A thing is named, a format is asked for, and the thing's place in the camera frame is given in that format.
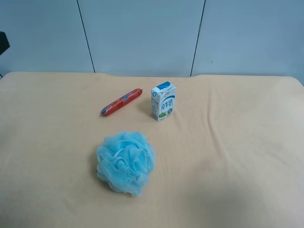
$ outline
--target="white milk carton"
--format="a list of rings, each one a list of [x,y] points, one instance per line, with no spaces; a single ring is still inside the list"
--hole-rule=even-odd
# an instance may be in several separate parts
[[[176,87],[170,82],[165,82],[151,91],[152,117],[160,121],[173,114],[175,105]]]

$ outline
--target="black object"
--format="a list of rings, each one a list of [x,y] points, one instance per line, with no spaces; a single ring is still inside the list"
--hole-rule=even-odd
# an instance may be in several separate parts
[[[8,38],[4,32],[0,31],[0,55],[10,47]]]

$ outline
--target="blue bath pouf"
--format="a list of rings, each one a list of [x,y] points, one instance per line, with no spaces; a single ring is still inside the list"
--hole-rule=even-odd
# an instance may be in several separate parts
[[[96,151],[97,176],[117,192],[139,196],[154,168],[155,150],[140,132],[104,138]]]

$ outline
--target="table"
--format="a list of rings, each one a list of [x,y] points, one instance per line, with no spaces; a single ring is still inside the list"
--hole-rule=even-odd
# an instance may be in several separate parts
[[[151,118],[151,89],[177,87]],[[107,104],[143,94],[109,117]],[[141,197],[96,176],[107,135],[156,149]],[[304,87],[291,77],[9,73],[0,81],[0,227],[295,228],[304,224]]]

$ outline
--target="beige tablecloth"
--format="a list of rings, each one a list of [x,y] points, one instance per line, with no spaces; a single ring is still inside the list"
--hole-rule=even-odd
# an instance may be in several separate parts
[[[150,116],[151,89],[177,87]],[[143,94],[109,117],[100,110]],[[139,198],[96,177],[107,135],[156,149]],[[304,87],[290,77],[117,77],[10,73],[0,81],[0,227],[299,228],[304,224]]]

